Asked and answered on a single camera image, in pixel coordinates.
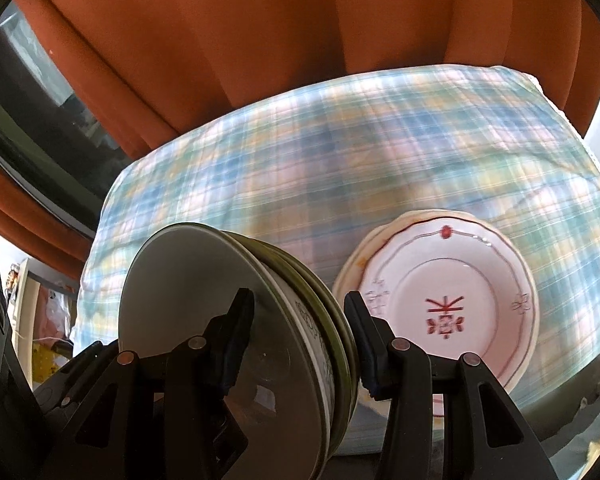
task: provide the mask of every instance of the green-rimmed plate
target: green-rimmed plate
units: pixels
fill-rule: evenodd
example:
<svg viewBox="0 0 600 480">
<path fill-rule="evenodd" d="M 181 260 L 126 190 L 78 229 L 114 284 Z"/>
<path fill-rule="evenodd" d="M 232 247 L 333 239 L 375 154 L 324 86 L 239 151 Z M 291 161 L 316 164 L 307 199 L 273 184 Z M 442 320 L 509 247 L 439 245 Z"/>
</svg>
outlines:
<svg viewBox="0 0 600 480">
<path fill-rule="evenodd" d="M 329 449 L 328 399 L 285 293 L 234 238 L 192 223 L 153 235 L 126 276 L 120 349 L 170 352 L 225 314 L 241 287 L 253 291 L 255 312 L 226 403 L 249 446 L 225 478 L 318 478 Z"/>
<path fill-rule="evenodd" d="M 311 286 L 314 292 L 318 295 L 325 309 L 331 316 L 331 320 L 333 321 L 338 334 L 340 335 L 340 340 L 342 341 L 342 345 L 344 346 L 345 354 L 347 355 L 347 361 L 349 362 L 349 373 L 351 376 L 352 383 L 352 401 L 351 406 L 349 407 L 349 420 L 353 415 L 353 410 L 356 407 L 356 399 L 358 397 L 358 383 L 360 382 L 360 371 L 358 369 L 358 350 L 356 349 L 356 343 L 353 339 L 353 333 L 351 332 L 351 327 L 349 326 L 349 322 L 344 317 L 344 313 L 336 299 L 333 297 L 333 294 L 329 290 L 329 288 L 322 282 L 320 278 L 318 278 L 308 267 L 302 263 L 300 260 L 293 257 L 291 254 L 283 251 L 279 247 L 275 245 L 268 244 L 263 242 L 262 240 L 257 240 L 258 243 L 265 246 L 267 249 L 271 250 L 273 253 L 276 253 L 283 260 L 285 260 L 289 265 L 291 265 L 297 272 L 302 276 L 302 278 Z"/>
<path fill-rule="evenodd" d="M 347 354 L 340 334 L 336 330 L 331 316 L 327 312 L 317 293 L 306 280 L 277 251 L 270 250 L 265 244 L 245 236 L 228 233 L 251 252 L 261 263 L 270 267 L 287 282 L 302 302 L 311 309 L 322 336 L 329 343 L 327 352 L 333 364 L 335 382 L 335 406 L 333 425 L 331 426 L 328 456 L 331 456 L 340 445 L 350 419 L 350 406 L 355 402 L 352 393 L 352 376 L 350 374 Z"/>
</svg>

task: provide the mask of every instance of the orange curtain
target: orange curtain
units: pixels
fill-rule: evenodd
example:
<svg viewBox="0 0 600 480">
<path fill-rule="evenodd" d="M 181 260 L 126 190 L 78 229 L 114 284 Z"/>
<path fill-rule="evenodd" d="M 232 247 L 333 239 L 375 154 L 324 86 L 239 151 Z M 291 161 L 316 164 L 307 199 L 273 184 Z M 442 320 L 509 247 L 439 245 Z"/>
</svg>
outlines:
<svg viewBox="0 0 600 480">
<path fill-rule="evenodd" d="M 60 223 L 0 168 L 0 235 L 74 280 L 80 279 L 90 240 Z"/>
<path fill-rule="evenodd" d="M 351 73 L 504 64 L 535 75 L 584 135 L 600 98 L 600 23 L 582 0 L 16 0 L 131 158 L 234 108 Z M 0 232 L 75 275 L 70 230 L 0 202 Z"/>
</svg>

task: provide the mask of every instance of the window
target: window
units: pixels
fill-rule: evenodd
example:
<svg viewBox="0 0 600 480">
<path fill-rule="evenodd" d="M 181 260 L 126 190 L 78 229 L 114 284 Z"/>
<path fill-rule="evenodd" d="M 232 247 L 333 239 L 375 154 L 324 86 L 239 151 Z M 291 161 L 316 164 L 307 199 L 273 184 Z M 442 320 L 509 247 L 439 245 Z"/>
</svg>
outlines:
<svg viewBox="0 0 600 480">
<path fill-rule="evenodd" d="M 107 191 L 131 162 L 13 2 L 0 17 L 0 158 L 90 231 Z"/>
</svg>

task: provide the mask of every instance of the white plate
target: white plate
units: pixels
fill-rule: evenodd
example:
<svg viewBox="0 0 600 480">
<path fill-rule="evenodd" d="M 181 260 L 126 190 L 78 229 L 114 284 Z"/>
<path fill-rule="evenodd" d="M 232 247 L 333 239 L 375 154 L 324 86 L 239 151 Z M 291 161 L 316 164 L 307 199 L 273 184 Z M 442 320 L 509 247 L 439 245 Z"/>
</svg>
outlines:
<svg viewBox="0 0 600 480">
<path fill-rule="evenodd" d="M 306 320 L 305 331 L 312 334 L 316 329 L 319 330 L 319 347 L 318 360 L 326 357 L 328 362 L 320 365 L 322 370 L 322 378 L 326 384 L 330 384 L 333 389 L 333 414 L 331 415 L 331 432 L 329 439 L 330 457 L 338 448 L 340 442 L 347 431 L 347 426 L 352 414 L 352 406 L 355 405 L 357 394 L 357 377 L 352 378 L 351 370 L 347 360 L 347 353 L 344 348 L 344 341 L 338 332 L 333 319 L 330 316 L 328 309 L 335 309 L 334 312 L 340 316 L 344 316 L 340 307 L 335 303 L 335 299 L 331 293 L 326 290 L 325 298 L 331 300 L 333 305 L 324 304 L 317 293 L 312 289 L 311 285 L 300 275 L 299 272 L 292 266 L 289 260 L 292 256 L 279 248 L 272 248 L 264 242 L 254 238 L 247 238 L 236 233 L 227 233 L 233 239 L 242 244 L 251 254 L 269 269 L 269 273 L 274 278 L 283 280 L 283 284 L 289 285 L 295 295 L 295 299 L 287 297 L 289 303 L 293 306 L 296 301 L 301 303 L 300 318 L 306 318 L 310 314 L 311 319 Z M 313 283 L 318 278 L 314 274 L 306 274 L 307 278 L 313 278 Z"/>
<path fill-rule="evenodd" d="M 392 222 L 355 254 L 338 278 L 339 299 L 344 289 L 360 290 L 395 335 L 429 354 L 475 352 L 513 389 L 533 353 L 539 313 L 531 272 L 506 237 L 465 214 L 421 212 Z M 434 414 L 443 415 L 440 398 Z"/>
<path fill-rule="evenodd" d="M 254 292 L 255 316 L 226 402 L 249 446 L 225 478 L 315 478 L 329 442 L 325 392 L 285 294 L 231 237 L 177 224 L 142 246 L 120 302 L 120 348 L 140 357 L 171 351 L 224 314 L 240 287 Z"/>
<path fill-rule="evenodd" d="M 333 409 L 335 406 L 335 380 L 333 379 L 333 368 L 329 359 L 329 351 L 320 334 L 320 330 L 315 325 L 314 318 L 309 314 L 309 310 L 291 286 L 274 270 L 262 264 L 269 272 L 271 277 L 278 284 L 280 290 L 285 295 L 292 308 L 293 318 L 296 326 L 302 328 L 302 339 L 305 348 L 308 350 L 314 369 L 318 370 L 318 385 L 322 394 L 322 400 L 325 405 L 327 424 L 329 430 L 333 424 Z"/>
</svg>

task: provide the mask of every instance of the plate rim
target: plate rim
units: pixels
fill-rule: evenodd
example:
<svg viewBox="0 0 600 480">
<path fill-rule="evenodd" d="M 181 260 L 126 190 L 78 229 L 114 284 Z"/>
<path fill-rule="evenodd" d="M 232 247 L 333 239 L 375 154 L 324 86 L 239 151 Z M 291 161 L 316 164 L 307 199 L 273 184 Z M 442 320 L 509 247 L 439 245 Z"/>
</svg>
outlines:
<svg viewBox="0 0 600 480">
<path fill-rule="evenodd" d="M 349 413 L 349 407 L 351 404 L 350 398 L 352 396 L 350 387 L 351 378 L 349 361 L 333 320 L 331 320 L 326 308 L 324 308 L 324 315 L 320 315 L 320 311 L 316 306 L 316 304 L 322 305 L 320 297 L 318 297 L 316 292 L 300 275 L 300 273 L 291 266 L 291 264 L 289 264 L 277 253 L 270 251 L 266 245 L 260 243 L 260 241 L 256 240 L 255 238 L 249 238 L 238 233 L 226 233 L 243 244 L 249 252 L 251 252 L 257 259 L 261 260 L 261 263 L 264 263 L 267 267 L 271 268 L 273 272 L 277 273 L 280 278 L 282 278 L 287 285 L 290 286 L 291 289 L 293 289 L 294 292 L 302 299 L 312 315 L 318 316 L 319 322 L 317 324 L 319 326 L 321 336 L 330 343 L 328 346 L 328 351 L 331 350 L 331 352 L 329 352 L 328 358 L 333 364 L 336 364 L 336 362 L 341 362 L 344 367 L 346 367 L 343 370 L 339 366 L 334 366 L 332 364 L 332 367 L 334 368 L 334 382 L 336 387 L 336 403 L 334 404 L 333 420 L 330 432 L 331 437 L 329 444 L 329 456 L 331 456 L 335 452 L 335 449 L 337 449 L 347 430 L 347 425 L 349 422 L 347 414 Z M 330 327 L 324 325 L 323 318 L 331 323 Z M 340 348 L 331 348 L 331 346 L 337 346 L 338 344 Z"/>
<path fill-rule="evenodd" d="M 443 218 L 459 219 L 459 220 L 462 220 L 465 222 L 471 222 L 471 223 L 474 223 L 476 225 L 479 225 L 479 226 L 487 229 L 487 231 L 489 231 L 489 232 L 494 233 L 496 236 L 498 236 L 500 238 L 500 240 L 507 247 L 509 247 L 509 249 L 516 255 L 516 257 L 522 264 L 522 269 L 523 269 L 524 275 L 529 283 L 530 290 L 532 293 L 531 310 L 533 311 L 533 319 L 532 319 L 532 329 L 530 332 L 530 343 L 528 345 L 527 352 L 525 353 L 523 359 L 521 360 L 521 365 L 518 367 L 516 372 L 513 373 L 511 375 L 511 377 L 509 378 L 509 380 L 507 380 L 506 384 L 503 385 L 503 387 L 505 389 L 508 388 L 507 391 L 510 392 L 518 384 L 518 382 L 522 378 L 522 375 L 528 369 L 529 363 L 533 357 L 533 354 L 534 354 L 534 351 L 535 351 L 535 348 L 536 348 L 536 345 L 538 342 L 539 323 L 540 323 L 541 313 L 540 313 L 540 307 L 539 307 L 538 289 L 536 287 L 536 282 L 535 282 L 533 273 L 528 266 L 528 263 L 526 262 L 526 260 L 524 259 L 524 257 L 522 256 L 522 254 L 520 253 L 518 248 L 512 243 L 512 241 L 506 235 L 504 235 L 500 230 L 498 230 L 495 226 L 490 225 L 489 223 L 475 217 L 474 215 L 463 212 L 463 211 L 444 210 L 444 209 L 427 209 L 427 210 L 407 211 L 407 212 L 403 213 L 402 215 L 398 216 L 398 218 L 394 219 L 392 222 L 385 224 L 383 229 L 381 229 L 382 226 L 378 226 L 377 228 L 374 228 L 371 232 L 369 232 L 363 238 L 363 240 L 359 243 L 359 245 L 353 251 L 351 256 L 347 259 L 345 265 L 340 270 L 338 277 L 336 279 L 336 282 L 334 283 L 334 287 L 333 287 L 334 295 L 336 296 L 336 299 L 338 300 L 338 302 L 340 304 L 342 304 L 342 298 L 344 298 L 344 294 L 346 293 L 342 290 L 344 288 L 344 286 L 347 285 L 347 283 L 349 283 L 351 285 L 353 282 L 355 282 L 355 286 L 353 286 L 353 288 L 351 290 L 354 290 L 354 288 L 359 287 L 360 283 L 362 282 L 362 277 L 363 277 L 365 269 L 366 269 L 366 264 L 379 251 L 381 251 L 382 248 L 384 248 L 388 244 L 389 240 L 391 238 L 393 238 L 395 235 L 406 231 L 408 228 L 410 228 L 413 225 L 422 224 L 422 223 L 426 223 L 426 222 L 437 220 L 437 219 L 443 219 Z M 394 229 L 394 232 L 392 232 L 390 235 L 387 235 L 387 232 L 392 228 Z M 353 278 L 353 279 L 350 278 L 349 274 L 355 268 L 355 265 L 356 265 L 358 259 L 360 258 L 360 255 L 364 253 L 365 247 L 368 246 L 370 243 L 372 243 L 374 240 L 377 240 L 377 238 L 379 238 L 379 237 L 384 237 L 384 241 L 381 243 L 381 245 L 378 248 L 375 248 L 374 252 L 370 256 L 365 256 L 365 265 L 362 268 L 360 268 L 359 272 L 357 272 L 357 277 Z M 383 412 L 385 412 L 385 410 L 382 410 L 382 409 L 376 410 L 375 408 L 373 408 L 372 405 L 369 405 L 366 402 L 364 402 L 364 404 L 371 407 L 372 409 L 374 409 L 376 412 L 380 413 L 381 415 L 384 415 Z"/>
<path fill-rule="evenodd" d="M 345 354 L 347 355 L 347 360 L 349 361 L 349 371 L 351 374 L 352 383 L 352 401 L 349 410 L 349 420 L 351 420 L 351 417 L 353 416 L 353 411 L 356 407 L 356 398 L 358 396 L 358 384 L 360 382 L 360 372 L 358 368 L 358 350 L 356 348 L 356 342 L 353 339 L 353 332 L 351 331 L 351 327 L 349 325 L 349 322 L 347 321 L 347 318 L 344 316 L 340 305 L 333 297 L 333 294 L 331 293 L 329 288 L 304 263 L 302 263 L 292 254 L 287 253 L 285 250 L 273 244 L 269 244 L 268 242 L 264 242 L 262 240 L 257 241 L 263 244 L 267 249 L 270 249 L 271 251 L 278 254 L 283 260 L 289 263 L 314 290 L 314 292 L 321 299 L 322 303 L 325 305 L 327 312 L 330 314 L 331 319 L 334 322 L 334 325 L 336 326 L 336 330 L 340 335 L 340 340 L 342 341 L 342 344 L 344 346 Z"/>
<path fill-rule="evenodd" d="M 208 234 L 215 235 L 217 238 L 220 238 L 221 240 L 225 241 L 229 246 L 231 246 L 235 251 L 237 251 L 237 253 L 239 253 L 239 255 L 241 257 L 243 257 L 243 259 L 247 262 L 247 264 L 252 266 L 253 269 L 260 275 L 261 279 L 264 282 L 264 285 L 266 286 L 266 289 L 269 291 L 269 293 L 274 298 L 276 304 L 278 305 L 278 307 L 280 309 L 280 313 L 285 318 L 286 322 L 289 325 L 290 330 L 294 333 L 295 337 L 298 340 L 304 341 L 304 334 L 302 333 L 302 330 L 300 330 L 300 327 L 295 323 L 295 321 L 293 320 L 292 314 L 290 313 L 291 306 L 288 305 L 285 295 L 280 290 L 278 284 L 274 282 L 273 277 L 267 272 L 265 267 L 243 245 L 241 245 L 239 242 L 234 240 L 227 233 L 225 233 L 219 229 L 216 229 L 214 227 L 211 227 L 209 225 L 206 225 L 206 224 L 201 224 L 198 222 L 176 222 L 176 223 L 167 225 L 167 226 L 159 229 L 155 233 L 153 233 L 144 242 L 144 244 L 142 244 L 139 251 L 134 256 L 134 259 L 132 260 L 131 264 L 129 265 L 129 269 L 126 272 L 125 283 L 126 283 L 126 280 L 128 279 L 129 273 L 131 272 L 131 269 L 132 269 L 133 265 L 135 264 L 137 258 L 146 249 L 146 247 L 149 245 L 149 243 L 152 240 L 158 238 L 161 235 L 164 235 L 168 231 L 176 230 L 176 229 L 183 228 L 183 227 L 193 227 L 193 228 L 199 229 L 200 231 L 207 232 Z M 122 306 L 122 297 L 124 294 L 124 290 L 125 290 L 125 287 L 123 284 L 123 290 L 120 295 L 120 302 L 118 305 L 119 312 L 121 311 L 120 307 Z M 120 342 L 120 321 L 118 321 L 118 342 Z M 322 473 L 322 470 L 326 463 L 326 457 L 327 457 L 327 453 L 329 450 L 330 431 L 328 429 L 328 422 L 326 420 L 324 397 L 323 397 L 323 392 L 320 390 L 319 379 L 317 376 L 317 370 L 315 370 L 315 367 L 312 364 L 311 358 L 308 355 L 308 352 L 306 350 L 306 346 L 303 345 L 300 348 L 301 348 L 300 353 L 303 355 L 303 358 L 305 359 L 305 365 L 309 370 L 310 376 L 312 377 L 312 386 L 313 386 L 314 394 L 315 394 L 315 397 L 316 397 L 316 400 L 318 403 L 318 410 L 319 410 L 318 418 L 320 420 L 320 434 L 321 434 L 320 440 L 321 440 L 321 442 L 320 442 L 318 455 L 315 457 L 314 469 L 311 474 L 312 479 L 317 479 L 320 476 L 320 474 Z"/>
</svg>

